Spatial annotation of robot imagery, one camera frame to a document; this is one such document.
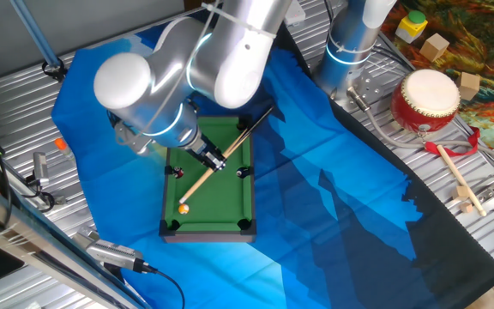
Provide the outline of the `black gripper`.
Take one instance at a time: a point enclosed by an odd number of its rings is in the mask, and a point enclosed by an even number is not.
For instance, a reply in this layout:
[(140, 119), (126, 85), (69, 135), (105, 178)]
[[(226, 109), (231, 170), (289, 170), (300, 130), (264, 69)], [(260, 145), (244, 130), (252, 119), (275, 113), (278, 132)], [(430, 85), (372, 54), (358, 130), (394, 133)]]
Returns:
[(214, 144), (205, 135), (195, 137), (186, 146), (186, 150), (200, 162), (211, 162), (216, 165), (214, 167), (215, 172), (221, 171), (226, 167), (226, 160), (222, 161), (216, 156)]

